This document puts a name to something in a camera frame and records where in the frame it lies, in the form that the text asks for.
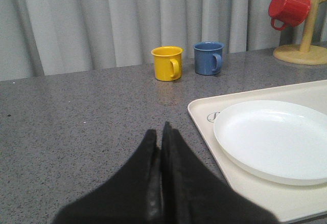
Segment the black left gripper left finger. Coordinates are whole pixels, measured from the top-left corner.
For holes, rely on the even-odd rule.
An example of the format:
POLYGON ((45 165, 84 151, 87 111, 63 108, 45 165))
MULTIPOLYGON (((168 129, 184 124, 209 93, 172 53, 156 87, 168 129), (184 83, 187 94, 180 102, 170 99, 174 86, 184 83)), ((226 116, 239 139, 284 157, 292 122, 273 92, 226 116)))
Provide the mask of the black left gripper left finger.
POLYGON ((53 223, 161 223, 160 150, 149 129, 103 185, 62 208, 53 223))

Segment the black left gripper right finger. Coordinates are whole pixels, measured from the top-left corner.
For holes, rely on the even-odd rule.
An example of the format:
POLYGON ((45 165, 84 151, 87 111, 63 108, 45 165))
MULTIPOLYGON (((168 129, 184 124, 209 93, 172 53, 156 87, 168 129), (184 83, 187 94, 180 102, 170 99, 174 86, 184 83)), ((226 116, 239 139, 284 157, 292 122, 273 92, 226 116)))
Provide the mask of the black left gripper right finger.
POLYGON ((278 223, 211 173, 169 122, 162 134, 161 172, 165 223, 278 223))

